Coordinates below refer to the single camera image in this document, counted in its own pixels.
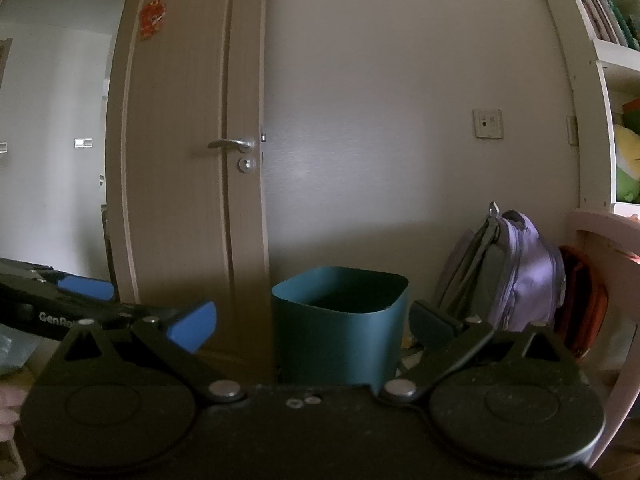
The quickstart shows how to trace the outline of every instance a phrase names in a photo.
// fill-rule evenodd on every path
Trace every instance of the stuffed animal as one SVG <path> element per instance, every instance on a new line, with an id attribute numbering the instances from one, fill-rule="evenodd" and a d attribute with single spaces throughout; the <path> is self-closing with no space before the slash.
<path id="1" fill-rule="evenodd" d="M 640 136 L 619 124 L 616 138 L 616 200 L 635 202 L 640 195 Z"/>

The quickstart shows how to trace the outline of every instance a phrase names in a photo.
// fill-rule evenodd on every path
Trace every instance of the backpack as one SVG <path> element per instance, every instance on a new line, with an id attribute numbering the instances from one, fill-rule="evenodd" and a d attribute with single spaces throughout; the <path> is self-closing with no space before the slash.
<path id="1" fill-rule="evenodd" d="M 565 286 L 559 249 L 529 218 L 514 210 L 501 215 L 492 202 L 482 228 L 466 232 L 449 255 L 433 306 L 519 332 L 531 321 L 551 322 Z"/>
<path id="2" fill-rule="evenodd" d="M 561 246 L 567 276 L 564 304 L 556 312 L 556 334 L 580 362 L 591 348 L 607 313 L 609 298 L 604 281 L 588 257 Z"/>

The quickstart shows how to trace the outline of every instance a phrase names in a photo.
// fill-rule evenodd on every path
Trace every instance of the silver door handle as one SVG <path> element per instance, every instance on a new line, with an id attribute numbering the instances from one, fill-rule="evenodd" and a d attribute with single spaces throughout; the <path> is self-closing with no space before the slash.
<path id="1" fill-rule="evenodd" d="M 208 148 L 235 148 L 241 153 L 249 153 L 254 148 L 254 143 L 251 140 L 238 140 L 238 139 L 219 139 L 210 142 L 207 145 Z"/>

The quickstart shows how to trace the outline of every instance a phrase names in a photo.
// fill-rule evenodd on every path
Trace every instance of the trash can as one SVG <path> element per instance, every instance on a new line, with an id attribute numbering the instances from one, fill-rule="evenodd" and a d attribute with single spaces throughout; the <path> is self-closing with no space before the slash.
<path id="1" fill-rule="evenodd" d="M 408 285 L 389 272 L 318 267 L 274 286 L 280 381 L 378 391 L 396 373 Z"/>

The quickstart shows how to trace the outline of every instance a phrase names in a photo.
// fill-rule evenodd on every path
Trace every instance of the red door decoration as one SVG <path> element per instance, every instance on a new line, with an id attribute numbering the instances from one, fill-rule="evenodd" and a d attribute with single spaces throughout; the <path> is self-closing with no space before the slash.
<path id="1" fill-rule="evenodd" d="M 140 40 L 151 38 L 162 26 L 166 6 L 160 0 L 151 0 L 140 11 Z"/>

